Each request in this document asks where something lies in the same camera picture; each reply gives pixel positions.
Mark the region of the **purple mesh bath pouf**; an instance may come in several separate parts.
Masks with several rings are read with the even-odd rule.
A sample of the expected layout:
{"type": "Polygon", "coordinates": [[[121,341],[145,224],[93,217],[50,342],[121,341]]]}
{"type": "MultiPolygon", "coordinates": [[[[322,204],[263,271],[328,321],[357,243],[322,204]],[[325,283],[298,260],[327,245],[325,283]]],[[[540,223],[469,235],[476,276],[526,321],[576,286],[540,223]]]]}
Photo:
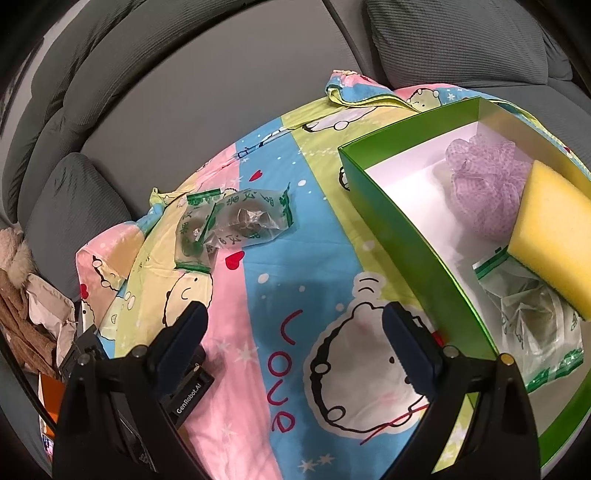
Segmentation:
{"type": "Polygon", "coordinates": [[[446,150],[451,204],[477,236],[506,243],[513,231],[532,162],[516,157],[516,144],[484,135],[455,139],[446,150]]]}

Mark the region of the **small clear bag with scrubber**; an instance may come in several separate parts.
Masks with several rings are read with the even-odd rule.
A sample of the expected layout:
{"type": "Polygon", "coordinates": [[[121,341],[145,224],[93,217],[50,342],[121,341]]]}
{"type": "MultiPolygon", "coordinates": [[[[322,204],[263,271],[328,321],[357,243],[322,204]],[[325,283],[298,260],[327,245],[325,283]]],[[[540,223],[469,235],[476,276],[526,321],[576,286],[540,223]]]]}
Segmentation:
{"type": "Polygon", "coordinates": [[[214,249],[236,250],[273,241],[293,224],[290,187],[246,188],[213,204],[199,241],[214,249]]]}

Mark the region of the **clear bag with green print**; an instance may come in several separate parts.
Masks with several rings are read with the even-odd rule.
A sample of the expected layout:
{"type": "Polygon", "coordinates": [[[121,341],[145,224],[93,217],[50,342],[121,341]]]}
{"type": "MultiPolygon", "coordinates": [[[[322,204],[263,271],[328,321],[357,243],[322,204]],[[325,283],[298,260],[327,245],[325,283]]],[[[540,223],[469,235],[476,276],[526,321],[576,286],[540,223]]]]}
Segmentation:
{"type": "Polygon", "coordinates": [[[584,362],[581,315],[506,249],[473,265],[497,310],[499,351],[511,354],[530,393],[568,376],[584,362]]]}

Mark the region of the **grey sofa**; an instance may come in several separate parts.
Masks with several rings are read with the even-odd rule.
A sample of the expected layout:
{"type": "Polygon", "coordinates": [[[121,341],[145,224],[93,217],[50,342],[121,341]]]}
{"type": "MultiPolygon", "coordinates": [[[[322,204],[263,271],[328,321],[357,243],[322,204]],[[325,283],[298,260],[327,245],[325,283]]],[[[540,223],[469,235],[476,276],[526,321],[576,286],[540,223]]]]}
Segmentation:
{"type": "Polygon", "coordinates": [[[583,160],[590,97],[571,60],[586,35],[562,29],[548,1],[93,1],[49,49],[4,170],[7,212],[29,229],[40,276],[80,298],[63,214],[40,197],[64,157],[90,158],[105,185],[99,233],[141,215],[150,187],[170,188],[261,122],[314,100],[334,67],[358,67],[408,101],[444,81],[503,94],[538,115],[583,160]]]}

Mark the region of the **brown and beige clothes pile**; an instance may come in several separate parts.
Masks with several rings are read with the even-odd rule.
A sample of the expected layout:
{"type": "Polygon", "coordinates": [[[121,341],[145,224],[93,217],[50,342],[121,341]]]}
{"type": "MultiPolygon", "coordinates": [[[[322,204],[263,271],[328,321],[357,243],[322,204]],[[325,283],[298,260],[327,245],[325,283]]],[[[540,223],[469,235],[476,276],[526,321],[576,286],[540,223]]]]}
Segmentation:
{"type": "Polygon", "coordinates": [[[23,233],[1,229],[1,332],[18,365],[60,377],[76,334],[70,299],[36,274],[23,233]]]}

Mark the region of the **green cardboard box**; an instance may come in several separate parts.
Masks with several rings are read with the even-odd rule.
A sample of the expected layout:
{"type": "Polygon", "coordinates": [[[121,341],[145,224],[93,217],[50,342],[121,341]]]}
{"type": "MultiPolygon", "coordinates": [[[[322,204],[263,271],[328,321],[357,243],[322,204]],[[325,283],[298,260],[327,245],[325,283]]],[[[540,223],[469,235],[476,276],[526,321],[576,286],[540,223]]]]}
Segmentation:
{"type": "Polygon", "coordinates": [[[353,206],[405,278],[443,340],[464,354],[494,358],[502,345],[499,311],[474,264],[501,243],[479,238],[454,214],[446,150],[482,135],[516,145],[522,161],[539,160],[584,195],[590,173],[563,148],[497,102],[464,99],[419,113],[339,147],[353,206]]]}

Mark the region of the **orange box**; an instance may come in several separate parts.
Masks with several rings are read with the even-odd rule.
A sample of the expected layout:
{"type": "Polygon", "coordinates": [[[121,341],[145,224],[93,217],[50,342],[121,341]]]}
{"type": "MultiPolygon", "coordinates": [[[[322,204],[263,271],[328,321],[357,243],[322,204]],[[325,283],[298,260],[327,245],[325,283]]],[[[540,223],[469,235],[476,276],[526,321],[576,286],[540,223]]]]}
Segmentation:
{"type": "Polygon", "coordinates": [[[42,406],[54,422],[58,421],[65,384],[40,373],[38,375],[37,396],[42,406]]]}

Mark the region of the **colourful cartoon bed sheet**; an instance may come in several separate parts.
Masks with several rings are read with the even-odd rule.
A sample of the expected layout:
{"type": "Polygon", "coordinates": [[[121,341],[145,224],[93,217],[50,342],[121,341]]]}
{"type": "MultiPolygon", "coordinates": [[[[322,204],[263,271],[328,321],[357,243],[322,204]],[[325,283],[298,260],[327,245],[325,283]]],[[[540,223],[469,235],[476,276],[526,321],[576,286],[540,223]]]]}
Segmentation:
{"type": "Polygon", "coordinates": [[[375,479],[416,430],[425,400],[384,372],[382,308],[400,301],[465,354],[491,358],[492,324],[444,255],[367,174],[399,156],[416,167],[438,135],[477,120],[521,152],[588,179],[572,141],[523,100],[437,83],[390,90],[332,73],[325,97],[218,153],[149,211],[76,255],[82,317],[120,357],[151,342],[191,301],[207,306],[204,402],[190,444],[216,479],[375,479]],[[191,194],[287,193],[294,225],[273,241],[225,242],[208,272],[176,266],[191,194]]]}

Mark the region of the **yellow sponge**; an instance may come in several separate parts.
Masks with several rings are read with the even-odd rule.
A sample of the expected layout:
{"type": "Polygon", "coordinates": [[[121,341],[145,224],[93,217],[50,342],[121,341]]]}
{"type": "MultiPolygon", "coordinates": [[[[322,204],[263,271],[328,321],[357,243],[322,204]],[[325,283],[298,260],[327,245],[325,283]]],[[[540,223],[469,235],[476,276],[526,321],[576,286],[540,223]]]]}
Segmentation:
{"type": "Polygon", "coordinates": [[[508,252],[590,319],[590,199],[538,160],[523,191],[508,252]]]}

